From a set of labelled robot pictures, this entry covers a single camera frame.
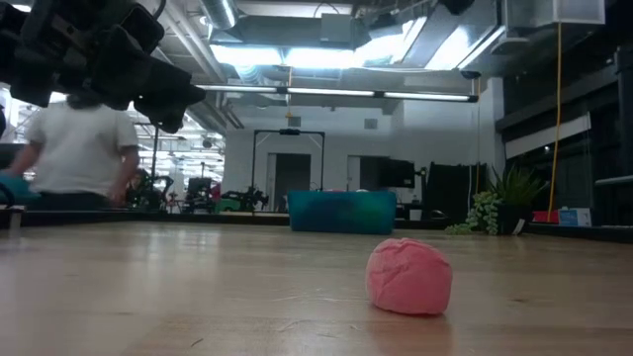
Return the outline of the teal item in person's hand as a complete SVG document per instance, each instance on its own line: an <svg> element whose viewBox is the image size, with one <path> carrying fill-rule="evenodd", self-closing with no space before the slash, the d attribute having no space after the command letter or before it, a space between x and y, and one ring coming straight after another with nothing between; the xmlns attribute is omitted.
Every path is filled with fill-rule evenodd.
<svg viewBox="0 0 633 356"><path fill-rule="evenodd" d="M0 205L25 206L41 195L32 191L23 178L0 172Z"/></svg>

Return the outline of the green leafy toy vegetable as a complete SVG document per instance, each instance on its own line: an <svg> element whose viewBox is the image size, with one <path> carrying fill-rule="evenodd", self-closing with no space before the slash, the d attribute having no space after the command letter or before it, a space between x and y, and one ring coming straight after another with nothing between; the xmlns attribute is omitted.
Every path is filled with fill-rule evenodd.
<svg viewBox="0 0 633 356"><path fill-rule="evenodd" d="M466 219L449 225L449 234L465 235L481 232L487 235L519 235L533 220L535 199L550 183L540 179L533 170L511 166L499 175L488 189L476 193Z"/></svg>

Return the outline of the black robot rig frame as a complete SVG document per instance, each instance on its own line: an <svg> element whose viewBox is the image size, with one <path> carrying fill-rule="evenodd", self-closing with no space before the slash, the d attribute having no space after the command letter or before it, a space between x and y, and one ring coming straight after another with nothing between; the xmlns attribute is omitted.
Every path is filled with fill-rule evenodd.
<svg viewBox="0 0 633 356"><path fill-rule="evenodd" d="M152 140L150 172L147 172L144 168L139 167L136 170L136 174L130 185L130 187L133 189L134 197L137 202L140 202L142 199L146 199L147 197L158 195L157 189L154 187L154 184L157 179L156 161L159 128L155 128L153 133L149 133L148 138Z"/></svg>
<svg viewBox="0 0 633 356"><path fill-rule="evenodd" d="M255 188L255 178L256 178L256 168L257 168L257 149L258 146L263 143L268 136L259 140L258 136L260 134L278 134L278 135L287 135L287 136L300 136L306 135L310 139L312 139L313 135L318 135L320 137L321 142L316 145L320 148L320 173L319 173L319 183L317 186L317 190L323 191L323 182L324 182L324 159L325 159L325 132L319 131L301 131L299 129L278 129L278 130L254 130L252 136L252 153L251 153L251 181L249 186Z"/></svg>

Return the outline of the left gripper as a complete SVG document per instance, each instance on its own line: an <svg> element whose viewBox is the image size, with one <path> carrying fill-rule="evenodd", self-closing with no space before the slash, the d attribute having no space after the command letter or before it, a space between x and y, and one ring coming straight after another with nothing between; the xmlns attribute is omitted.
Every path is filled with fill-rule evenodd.
<svg viewBox="0 0 633 356"><path fill-rule="evenodd" d="M138 0L0 0L0 83L13 98L46 107L54 92L85 96L114 110L135 109L176 134L187 109L206 98L192 75L150 54L164 36Z"/></svg>

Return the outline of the pink toy peach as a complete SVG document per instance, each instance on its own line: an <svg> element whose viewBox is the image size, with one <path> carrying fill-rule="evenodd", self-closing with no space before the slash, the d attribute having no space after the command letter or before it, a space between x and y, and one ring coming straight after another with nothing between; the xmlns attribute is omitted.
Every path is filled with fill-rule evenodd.
<svg viewBox="0 0 633 356"><path fill-rule="evenodd" d="M446 312L453 270L438 249L411 238L380 242L368 258L365 286L378 309L401 314Z"/></svg>

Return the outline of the grey ceiling unit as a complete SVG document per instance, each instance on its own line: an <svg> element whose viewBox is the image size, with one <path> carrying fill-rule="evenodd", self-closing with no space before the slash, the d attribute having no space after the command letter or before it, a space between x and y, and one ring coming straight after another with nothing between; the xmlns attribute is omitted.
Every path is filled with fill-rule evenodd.
<svg viewBox="0 0 633 356"><path fill-rule="evenodd" d="M348 44L353 38L353 19L350 15L322 14L319 39L323 43Z"/></svg>

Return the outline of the blue and white box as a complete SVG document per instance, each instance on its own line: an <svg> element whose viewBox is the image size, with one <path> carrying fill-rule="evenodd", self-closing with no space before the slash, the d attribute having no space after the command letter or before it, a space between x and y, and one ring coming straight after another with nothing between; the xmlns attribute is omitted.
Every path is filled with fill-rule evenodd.
<svg viewBox="0 0 633 356"><path fill-rule="evenodd" d="M592 226L590 208L563 208L558 211L558 216L561 226Z"/></svg>

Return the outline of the person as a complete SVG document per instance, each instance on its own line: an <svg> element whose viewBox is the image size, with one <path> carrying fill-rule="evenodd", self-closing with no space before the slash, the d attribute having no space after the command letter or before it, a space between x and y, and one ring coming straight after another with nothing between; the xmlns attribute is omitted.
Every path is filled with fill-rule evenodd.
<svg viewBox="0 0 633 356"><path fill-rule="evenodd" d="M39 110L25 133L26 144L2 178L24 177L42 211L99 211L122 206L139 164L133 121L97 100L69 95Z"/></svg>

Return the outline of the long ceiling light bar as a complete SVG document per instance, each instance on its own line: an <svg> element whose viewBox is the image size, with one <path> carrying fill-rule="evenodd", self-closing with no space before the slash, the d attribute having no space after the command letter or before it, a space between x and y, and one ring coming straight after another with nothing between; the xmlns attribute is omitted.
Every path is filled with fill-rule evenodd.
<svg viewBox="0 0 633 356"><path fill-rule="evenodd" d="M329 88L305 88L305 87L280 87L280 86L243 86L243 85L198 85L198 88L227 93L251 93L251 94L278 94L278 95L314 95L314 96L336 96L390 100L415 100L432 102L461 102L476 103L479 101L477 95L446 94L431 92L394 92L375 90L353 90L353 89L329 89Z"/></svg>

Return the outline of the black television screen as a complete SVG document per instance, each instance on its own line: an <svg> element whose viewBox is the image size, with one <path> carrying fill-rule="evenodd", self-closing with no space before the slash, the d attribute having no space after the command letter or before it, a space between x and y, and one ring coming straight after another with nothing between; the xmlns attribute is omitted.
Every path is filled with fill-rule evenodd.
<svg viewBox="0 0 633 356"><path fill-rule="evenodd" d="M413 188L414 163L406 160L383 158L378 164L378 183L384 188Z"/></svg>

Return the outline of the black panel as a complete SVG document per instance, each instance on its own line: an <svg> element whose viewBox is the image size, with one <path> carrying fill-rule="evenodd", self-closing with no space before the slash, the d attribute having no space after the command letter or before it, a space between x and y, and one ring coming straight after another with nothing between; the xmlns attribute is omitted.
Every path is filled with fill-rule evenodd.
<svg viewBox="0 0 633 356"><path fill-rule="evenodd" d="M426 185L426 205L453 223L462 223L472 197L488 185L488 165L445 165L432 162Z"/></svg>

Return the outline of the silver ceiling vent box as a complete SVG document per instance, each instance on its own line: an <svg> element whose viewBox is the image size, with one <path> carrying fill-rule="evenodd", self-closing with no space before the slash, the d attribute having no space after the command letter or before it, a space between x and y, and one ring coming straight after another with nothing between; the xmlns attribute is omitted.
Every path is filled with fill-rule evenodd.
<svg viewBox="0 0 633 356"><path fill-rule="evenodd" d="M604 25L605 0L502 0L511 28L539 28L555 23Z"/></svg>

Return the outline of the silver ceiling duct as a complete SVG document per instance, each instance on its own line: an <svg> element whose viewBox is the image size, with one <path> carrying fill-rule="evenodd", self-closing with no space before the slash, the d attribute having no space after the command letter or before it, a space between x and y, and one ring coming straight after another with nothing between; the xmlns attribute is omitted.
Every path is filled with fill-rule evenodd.
<svg viewBox="0 0 633 356"><path fill-rule="evenodd" d="M200 0L209 24L217 30L233 28L238 20L238 9L234 0Z"/></svg>

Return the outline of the teal plastic tupperware container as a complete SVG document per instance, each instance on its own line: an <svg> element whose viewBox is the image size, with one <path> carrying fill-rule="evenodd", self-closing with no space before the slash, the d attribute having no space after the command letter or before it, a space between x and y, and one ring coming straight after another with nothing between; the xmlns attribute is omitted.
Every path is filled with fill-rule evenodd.
<svg viewBox="0 0 633 356"><path fill-rule="evenodd" d="M292 231L391 234L397 197L389 191L291 191L288 212Z"/></svg>

